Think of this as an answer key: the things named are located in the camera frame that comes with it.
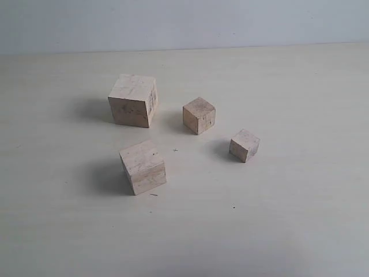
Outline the smallest wooden cube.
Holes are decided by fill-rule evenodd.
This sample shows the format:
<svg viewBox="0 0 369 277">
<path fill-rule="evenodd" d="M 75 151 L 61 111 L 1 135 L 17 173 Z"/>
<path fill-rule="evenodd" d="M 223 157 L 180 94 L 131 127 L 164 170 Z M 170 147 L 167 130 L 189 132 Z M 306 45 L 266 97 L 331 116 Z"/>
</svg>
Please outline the smallest wooden cube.
<svg viewBox="0 0 369 277">
<path fill-rule="evenodd" d="M 240 130 L 231 138 L 229 153 L 246 163 L 258 151 L 260 139 L 246 129 Z"/>
</svg>

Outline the second largest wooden cube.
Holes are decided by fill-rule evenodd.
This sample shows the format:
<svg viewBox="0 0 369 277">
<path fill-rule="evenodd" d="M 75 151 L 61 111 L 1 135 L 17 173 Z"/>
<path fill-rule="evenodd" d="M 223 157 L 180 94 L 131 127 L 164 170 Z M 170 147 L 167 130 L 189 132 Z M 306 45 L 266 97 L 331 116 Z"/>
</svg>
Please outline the second largest wooden cube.
<svg viewBox="0 0 369 277">
<path fill-rule="evenodd" d="M 134 195 L 167 182 L 164 159 L 152 141 L 124 148 L 119 156 Z"/>
</svg>

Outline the third largest wooden cube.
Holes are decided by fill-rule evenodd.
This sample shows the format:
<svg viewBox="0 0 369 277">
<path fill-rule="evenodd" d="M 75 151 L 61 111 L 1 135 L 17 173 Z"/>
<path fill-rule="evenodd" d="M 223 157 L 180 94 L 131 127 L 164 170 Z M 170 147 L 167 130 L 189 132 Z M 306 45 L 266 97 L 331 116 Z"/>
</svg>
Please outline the third largest wooden cube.
<svg viewBox="0 0 369 277">
<path fill-rule="evenodd" d="M 198 97 L 183 106 L 183 124 L 199 135 L 215 124 L 216 108 L 204 98 Z"/>
</svg>

